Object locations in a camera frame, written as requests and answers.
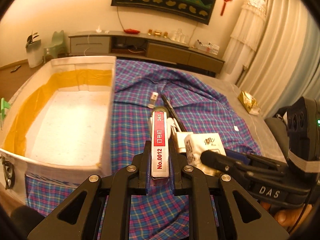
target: green plastic object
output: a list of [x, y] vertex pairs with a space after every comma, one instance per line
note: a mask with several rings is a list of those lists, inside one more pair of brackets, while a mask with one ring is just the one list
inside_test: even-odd
[[0, 105], [0, 116], [1, 116], [1, 121], [3, 122], [5, 118], [5, 109], [10, 108], [10, 104], [4, 100], [4, 98], [1, 98], [1, 105]]
[[50, 55], [53, 58], [58, 58], [59, 53], [67, 53], [67, 45], [64, 38], [64, 31], [54, 32], [51, 43], [44, 48], [44, 63], [45, 57]]

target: finger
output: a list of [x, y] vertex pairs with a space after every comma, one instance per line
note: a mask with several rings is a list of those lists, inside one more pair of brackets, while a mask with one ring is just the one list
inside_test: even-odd
[[[303, 220], [306, 218], [306, 216], [311, 211], [312, 206], [308, 205], [306, 208], [306, 211], [303, 214], [303, 217], [301, 218], [298, 225], [300, 225]], [[303, 207], [299, 209], [287, 209], [287, 210], [281, 210], [275, 215], [275, 219], [278, 221], [278, 223], [283, 227], [293, 227], [296, 221], [298, 220]]]
[[271, 204], [266, 203], [266, 202], [261, 202], [260, 205], [266, 210], [269, 211]]

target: cabinet drawer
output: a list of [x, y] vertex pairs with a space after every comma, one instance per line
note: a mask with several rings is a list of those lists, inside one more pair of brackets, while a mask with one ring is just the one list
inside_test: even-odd
[[188, 64], [190, 52], [174, 46], [159, 43], [148, 43], [146, 57], [174, 63]]
[[109, 53], [110, 37], [74, 37], [70, 39], [71, 53]]
[[215, 73], [220, 73], [224, 62], [213, 57], [201, 55], [197, 53], [191, 53], [188, 65], [209, 70]]

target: red bowl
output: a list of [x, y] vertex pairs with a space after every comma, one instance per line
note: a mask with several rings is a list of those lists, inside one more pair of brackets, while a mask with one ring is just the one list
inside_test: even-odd
[[123, 31], [128, 34], [139, 34], [140, 33], [140, 31], [133, 30], [133, 29], [127, 29], [127, 30], [123, 30]]

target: metal screw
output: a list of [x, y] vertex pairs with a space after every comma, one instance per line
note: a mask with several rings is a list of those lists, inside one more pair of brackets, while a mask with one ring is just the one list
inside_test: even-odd
[[137, 169], [137, 167], [134, 166], [134, 165], [129, 165], [129, 166], [127, 167], [127, 171], [135, 171], [136, 169]]
[[91, 175], [89, 177], [90, 182], [96, 182], [99, 179], [98, 175]]
[[228, 181], [231, 180], [231, 177], [230, 177], [228, 174], [223, 174], [223, 175], [221, 176], [221, 179], [222, 179], [223, 181], [228, 182]]
[[193, 171], [193, 167], [191, 165], [186, 165], [183, 168], [185, 171]]

